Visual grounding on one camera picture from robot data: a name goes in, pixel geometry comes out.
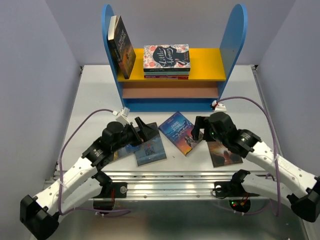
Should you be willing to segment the Jane Eyre blue book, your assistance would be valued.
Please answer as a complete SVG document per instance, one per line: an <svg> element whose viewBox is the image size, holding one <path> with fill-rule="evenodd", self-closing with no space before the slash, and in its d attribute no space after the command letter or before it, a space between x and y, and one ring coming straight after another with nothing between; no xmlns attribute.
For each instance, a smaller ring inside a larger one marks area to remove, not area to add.
<svg viewBox="0 0 320 240"><path fill-rule="evenodd" d="M198 140L194 140L191 134L194 125L179 111L165 120L158 129L168 140L187 156L202 140L203 133L199 132Z"/></svg>

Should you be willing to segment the A Tale of Two Cities book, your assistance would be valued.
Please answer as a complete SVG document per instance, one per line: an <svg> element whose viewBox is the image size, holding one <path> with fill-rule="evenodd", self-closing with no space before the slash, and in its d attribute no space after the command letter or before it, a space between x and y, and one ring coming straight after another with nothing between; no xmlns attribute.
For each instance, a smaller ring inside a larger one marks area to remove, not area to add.
<svg viewBox="0 0 320 240"><path fill-rule="evenodd" d="M120 15L110 18L107 41L124 79L129 79L136 61L136 53Z"/></svg>

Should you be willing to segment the Nineteen Eighty-Four blue book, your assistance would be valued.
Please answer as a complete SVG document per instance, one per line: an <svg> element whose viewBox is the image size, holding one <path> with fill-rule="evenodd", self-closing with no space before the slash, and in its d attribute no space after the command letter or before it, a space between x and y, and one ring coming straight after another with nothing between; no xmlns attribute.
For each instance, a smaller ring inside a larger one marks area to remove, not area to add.
<svg viewBox="0 0 320 240"><path fill-rule="evenodd" d="M156 130L157 135L148 142L141 144L139 149L134 152L138 167L165 160L167 158L157 123L152 122L149 123L148 126Z"/></svg>

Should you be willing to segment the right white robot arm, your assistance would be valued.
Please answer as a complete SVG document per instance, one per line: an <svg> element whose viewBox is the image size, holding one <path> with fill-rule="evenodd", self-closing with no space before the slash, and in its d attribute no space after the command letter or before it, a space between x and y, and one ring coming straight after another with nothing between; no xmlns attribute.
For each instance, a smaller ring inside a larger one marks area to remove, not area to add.
<svg viewBox="0 0 320 240"><path fill-rule="evenodd" d="M276 154L262 139L248 129L238 129L231 117L221 111L210 116L197 116L191 135L199 139L204 130L206 142L218 142L231 153L256 164L275 177L275 181L240 169L222 193L242 195L244 192L263 196L290 208L301 219L314 223L320 215L320 178L295 166Z"/></svg>

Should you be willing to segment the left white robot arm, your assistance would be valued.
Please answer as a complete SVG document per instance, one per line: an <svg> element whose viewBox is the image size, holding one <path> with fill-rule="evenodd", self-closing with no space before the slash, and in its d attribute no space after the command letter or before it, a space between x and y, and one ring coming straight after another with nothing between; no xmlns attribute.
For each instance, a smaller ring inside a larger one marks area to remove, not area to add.
<svg viewBox="0 0 320 240"><path fill-rule="evenodd" d="M114 153L127 145L139 146L158 131L135 118L130 122L109 122L76 163L53 184L20 202L20 221L37 240L48 239L59 226L59 217L80 209L90 198L106 197L112 190L112 179L103 168L114 159Z"/></svg>

